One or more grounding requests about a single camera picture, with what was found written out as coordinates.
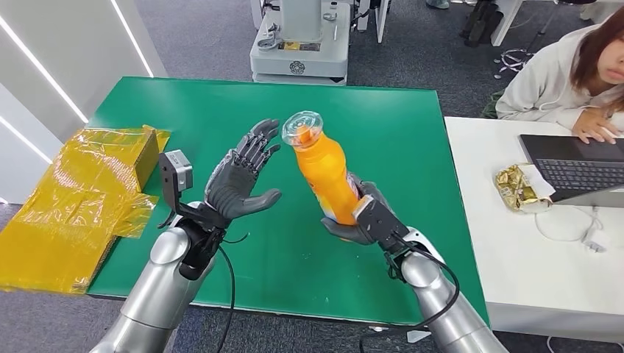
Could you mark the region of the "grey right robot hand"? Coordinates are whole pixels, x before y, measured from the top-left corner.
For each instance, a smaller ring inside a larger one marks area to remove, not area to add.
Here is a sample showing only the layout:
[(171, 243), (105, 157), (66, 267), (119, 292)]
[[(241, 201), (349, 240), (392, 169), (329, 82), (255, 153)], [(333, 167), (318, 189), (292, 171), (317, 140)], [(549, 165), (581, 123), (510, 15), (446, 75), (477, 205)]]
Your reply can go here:
[[(394, 215), (395, 212), (387, 202), (386, 197), (377, 188), (377, 185), (371, 181), (363, 181), (359, 176), (351, 171), (347, 172), (347, 176), (351, 177), (355, 183), (355, 187), (360, 196), (370, 195), (375, 200), (383, 204)], [(371, 235), (359, 225), (344, 225), (338, 224), (334, 220), (324, 217), (321, 222), (325, 229), (332, 235), (341, 238), (342, 240), (352, 241), (361, 245), (371, 245), (376, 242)]]

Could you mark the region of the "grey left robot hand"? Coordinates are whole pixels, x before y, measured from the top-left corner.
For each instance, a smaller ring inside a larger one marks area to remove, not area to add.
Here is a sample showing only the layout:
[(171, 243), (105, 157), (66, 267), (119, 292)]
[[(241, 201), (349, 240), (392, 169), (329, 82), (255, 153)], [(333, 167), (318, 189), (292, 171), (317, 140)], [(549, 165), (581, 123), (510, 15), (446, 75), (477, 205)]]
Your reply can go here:
[(278, 127), (277, 119), (256, 123), (237, 146), (225, 154), (210, 175), (205, 186), (204, 203), (225, 220), (267, 210), (282, 196), (276, 188), (261, 195), (252, 195), (260, 172), (280, 149), (278, 144), (269, 144), (277, 136)]

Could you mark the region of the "person's hand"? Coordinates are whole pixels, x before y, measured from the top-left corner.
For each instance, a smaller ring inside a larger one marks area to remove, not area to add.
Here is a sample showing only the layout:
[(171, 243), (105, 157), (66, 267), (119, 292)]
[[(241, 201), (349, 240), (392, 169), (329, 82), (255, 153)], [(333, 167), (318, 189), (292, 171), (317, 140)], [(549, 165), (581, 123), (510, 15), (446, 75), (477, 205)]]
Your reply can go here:
[(615, 144), (622, 132), (609, 120), (609, 111), (598, 107), (584, 109), (572, 127), (572, 134), (585, 144), (589, 139)]

